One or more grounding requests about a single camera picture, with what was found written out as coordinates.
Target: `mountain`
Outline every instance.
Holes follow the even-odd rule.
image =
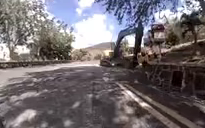
[[[114,49],[115,43],[114,42],[104,42],[100,44],[96,44],[87,48],[84,48],[84,50],[108,50],[108,49]]]

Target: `construction equipment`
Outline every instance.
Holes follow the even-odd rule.
[[[123,66],[123,61],[128,61],[127,58],[121,57],[120,47],[122,39],[127,36],[136,33],[136,28],[127,28],[119,32],[118,39],[116,41],[116,45],[114,51],[110,51],[109,56],[105,56],[101,61],[100,65],[102,66]]]
[[[163,24],[153,24],[151,26],[151,30],[153,31],[153,42],[155,42],[155,44],[161,44],[163,42],[165,42],[165,27]],[[124,66],[124,67],[131,67],[131,64],[134,63],[132,62],[134,59],[134,56],[125,56],[123,57],[120,53],[120,46],[121,46],[121,41],[125,36],[131,35],[131,34],[136,34],[136,43],[138,42],[138,40],[140,40],[142,38],[143,35],[143,27],[140,28],[140,26],[138,28],[127,28],[124,29],[122,31],[119,32],[118,34],[118,39],[116,41],[116,45],[114,48],[114,51],[111,52],[112,54],[110,54],[110,56],[107,56],[105,58],[103,58],[100,61],[100,65],[102,66]]]

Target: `wall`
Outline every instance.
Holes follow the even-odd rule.
[[[152,63],[147,67],[154,85],[205,99],[205,65]]]

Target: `excavator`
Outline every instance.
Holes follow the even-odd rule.
[[[121,30],[118,34],[117,41],[115,43],[114,51],[112,51],[107,57],[104,57],[100,61],[101,66],[122,66],[125,68],[133,68],[138,65],[138,53],[141,51],[141,42],[143,38],[143,26],[139,24],[138,27],[135,28],[127,28]],[[153,33],[154,42],[157,44],[161,44],[165,42],[165,27],[163,24],[152,24],[151,30]],[[120,52],[121,41],[124,37],[128,35],[135,34],[135,47],[134,47],[134,55],[123,57]]]

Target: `road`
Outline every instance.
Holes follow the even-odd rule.
[[[204,113],[195,121],[148,99],[158,91],[147,92],[144,77],[98,62],[0,70],[0,115],[6,128],[205,127]]]

